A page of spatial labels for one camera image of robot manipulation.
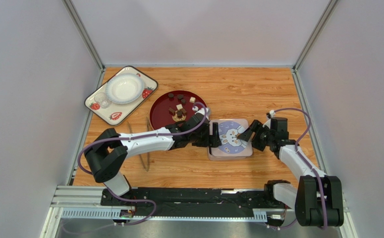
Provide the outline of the pink square tin box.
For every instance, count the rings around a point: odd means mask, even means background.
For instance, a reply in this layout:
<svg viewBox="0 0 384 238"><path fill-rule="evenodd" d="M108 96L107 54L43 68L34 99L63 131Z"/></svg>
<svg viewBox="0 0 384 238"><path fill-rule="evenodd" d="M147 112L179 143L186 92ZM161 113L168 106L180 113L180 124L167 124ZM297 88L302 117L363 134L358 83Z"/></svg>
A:
<svg viewBox="0 0 384 238"><path fill-rule="evenodd" d="M232 147L230 145L221 145L217 148L208 148L208 158L211 161L241 160L253 155L252 146L246 148L242 146Z"/></svg>

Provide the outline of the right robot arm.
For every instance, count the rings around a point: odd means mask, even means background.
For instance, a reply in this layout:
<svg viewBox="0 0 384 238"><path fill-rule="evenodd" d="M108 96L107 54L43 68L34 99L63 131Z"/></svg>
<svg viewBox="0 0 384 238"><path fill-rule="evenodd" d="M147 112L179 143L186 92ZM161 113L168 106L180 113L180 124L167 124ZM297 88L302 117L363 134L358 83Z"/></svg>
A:
<svg viewBox="0 0 384 238"><path fill-rule="evenodd" d="M237 135L237 139L251 142L254 149L271 152L298 179L298 187L284 181L268 183L276 201L293 208L301 226L340 227L344 223L341 181L317 168L303 153L296 140L289 139L288 120L272 117L265 124L254 120Z"/></svg>

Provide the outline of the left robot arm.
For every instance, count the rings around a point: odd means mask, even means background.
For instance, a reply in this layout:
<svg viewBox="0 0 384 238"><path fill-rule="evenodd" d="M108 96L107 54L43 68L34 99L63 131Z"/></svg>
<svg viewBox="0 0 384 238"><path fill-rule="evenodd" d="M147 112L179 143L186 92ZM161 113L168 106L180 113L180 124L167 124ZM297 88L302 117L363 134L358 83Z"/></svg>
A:
<svg viewBox="0 0 384 238"><path fill-rule="evenodd" d="M93 176L96 183L103 183L116 195L130 190L130 184L120 172L124 161L136 155L154 151L169 151L188 144L203 148L221 146L218 126L210 126L206 115L196 113L189 120L170 124L154 131L135 134L105 130L94 142L81 151L89 169L80 169Z"/></svg>

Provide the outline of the silver tin lid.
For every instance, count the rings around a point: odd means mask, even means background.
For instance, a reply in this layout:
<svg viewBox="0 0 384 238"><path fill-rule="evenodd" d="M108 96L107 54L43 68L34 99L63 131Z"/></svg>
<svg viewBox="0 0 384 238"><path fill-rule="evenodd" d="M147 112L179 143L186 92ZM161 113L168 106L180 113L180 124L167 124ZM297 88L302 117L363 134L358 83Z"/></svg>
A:
<svg viewBox="0 0 384 238"><path fill-rule="evenodd" d="M239 160L253 155L250 142L237 138L243 133L249 123L246 119L214 119L210 121L210 134L213 123L218 123L218 134L221 145L216 148L208 148L208 157L212 161Z"/></svg>

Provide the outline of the dark red round plate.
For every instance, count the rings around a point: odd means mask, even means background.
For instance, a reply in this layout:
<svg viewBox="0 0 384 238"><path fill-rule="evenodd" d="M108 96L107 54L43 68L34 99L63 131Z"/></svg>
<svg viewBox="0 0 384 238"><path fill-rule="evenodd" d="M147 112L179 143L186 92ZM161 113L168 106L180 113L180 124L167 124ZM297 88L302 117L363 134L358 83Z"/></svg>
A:
<svg viewBox="0 0 384 238"><path fill-rule="evenodd" d="M174 94L173 99L168 97L169 93ZM200 102L206 105L200 96L190 91L175 90L159 96L154 101L149 112L149 120L152 128L159 129L169 124L190 119L195 114L192 110L194 103L189 102L191 97L196 98L195 103ZM178 104L183 106L182 110L177 110L176 105Z"/></svg>

